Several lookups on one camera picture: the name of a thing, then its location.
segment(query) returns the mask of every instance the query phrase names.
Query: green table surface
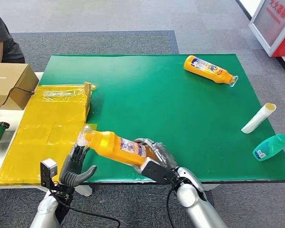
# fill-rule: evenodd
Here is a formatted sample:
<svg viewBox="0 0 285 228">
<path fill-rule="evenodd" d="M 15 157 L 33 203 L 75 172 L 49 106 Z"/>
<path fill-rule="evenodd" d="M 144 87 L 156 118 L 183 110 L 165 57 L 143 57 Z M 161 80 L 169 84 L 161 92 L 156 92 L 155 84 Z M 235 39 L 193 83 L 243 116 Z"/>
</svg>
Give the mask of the green table surface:
<svg viewBox="0 0 285 228">
<path fill-rule="evenodd" d="M 236 56 L 196 56 L 239 80 L 230 88 L 184 71 L 187 55 L 57 55 L 40 84 L 96 84 L 87 123 L 129 140 L 163 142 L 178 165 L 203 183 L 285 181 L 283 151 L 263 162 L 252 155 L 275 134 L 268 120 L 252 133 L 241 132 L 261 105 Z M 87 182 L 149 180 L 94 151 L 86 155 L 83 171 L 91 165 L 98 170 Z"/>
</svg>

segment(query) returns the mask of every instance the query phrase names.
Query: person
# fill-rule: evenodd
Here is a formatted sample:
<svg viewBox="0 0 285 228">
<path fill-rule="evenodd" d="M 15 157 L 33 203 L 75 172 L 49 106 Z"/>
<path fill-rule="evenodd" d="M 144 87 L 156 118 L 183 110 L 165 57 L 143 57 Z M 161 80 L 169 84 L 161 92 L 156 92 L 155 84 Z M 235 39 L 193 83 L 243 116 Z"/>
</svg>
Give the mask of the person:
<svg viewBox="0 0 285 228">
<path fill-rule="evenodd" d="M 0 18 L 0 63 L 25 63 L 19 44 L 14 41 Z"/>
</svg>

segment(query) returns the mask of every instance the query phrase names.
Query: black shirt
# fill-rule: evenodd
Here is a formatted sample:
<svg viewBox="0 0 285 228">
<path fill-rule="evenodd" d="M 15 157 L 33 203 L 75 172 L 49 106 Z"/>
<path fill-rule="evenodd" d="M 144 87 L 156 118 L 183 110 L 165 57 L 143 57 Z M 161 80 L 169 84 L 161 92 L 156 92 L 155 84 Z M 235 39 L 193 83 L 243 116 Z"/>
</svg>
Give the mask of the black shirt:
<svg viewBox="0 0 285 228">
<path fill-rule="evenodd" d="M 0 18 L 0 43 L 1 42 L 3 42 L 2 62 L 24 57 L 19 44 L 14 41 L 6 25 Z"/>
</svg>

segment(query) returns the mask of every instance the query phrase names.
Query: cardboard box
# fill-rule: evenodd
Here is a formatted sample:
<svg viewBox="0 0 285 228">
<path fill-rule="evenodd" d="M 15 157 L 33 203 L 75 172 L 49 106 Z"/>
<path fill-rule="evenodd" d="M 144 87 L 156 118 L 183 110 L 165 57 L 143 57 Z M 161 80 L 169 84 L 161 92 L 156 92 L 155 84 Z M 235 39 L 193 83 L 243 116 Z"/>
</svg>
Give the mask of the cardboard box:
<svg viewBox="0 0 285 228">
<path fill-rule="evenodd" d="M 38 82 L 28 64 L 0 63 L 0 105 L 13 87 L 34 91 Z M 30 98 L 30 93 L 15 88 L 1 109 L 23 110 Z"/>
</svg>

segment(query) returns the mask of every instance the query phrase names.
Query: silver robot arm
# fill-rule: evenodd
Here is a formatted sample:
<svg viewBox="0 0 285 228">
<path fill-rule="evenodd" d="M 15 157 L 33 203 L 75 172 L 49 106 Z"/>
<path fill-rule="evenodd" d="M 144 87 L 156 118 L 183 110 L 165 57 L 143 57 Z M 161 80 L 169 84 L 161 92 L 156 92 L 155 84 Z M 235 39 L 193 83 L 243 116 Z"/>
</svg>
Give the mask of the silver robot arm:
<svg viewBox="0 0 285 228">
<path fill-rule="evenodd" d="M 186 208 L 191 222 L 196 228 L 227 228 L 227 226 L 212 207 L 205 194 L 202 183 L 186 168 L 178 168 L 178 175 L 189 182 L 181 183 L 177 197 L 181 206 Z"/>
<path fill-rule="evenodd" d="M 75 187 L 92 177 L 97 169 L 93 165 L 81 173 L 82 162 L 88 150 L 89 148 L 76 143 L 64 160 L 59 176 L 59 183 L 57 184 L 52 180 L 58 173 L 57 163 L 52 159 L 40 163 L 41 185 L 49 190 L 38 206 L 38 211 L 30 228 L 62 227 L 73 200 Z"/>
<path fill-rule="evenodd" d="M 159 184 L 172 184 L 177 198 L 187 210 L 196 228 L 227 228 L 227 226 L 206 198 L 205 189 L 190 170 L 178 167 L 166 148 L 150 139 L 136 139 L 135 142 L 150 147 L 157 161 L 146 158 L 141 167 L 135 169 Z"/>
</svg>

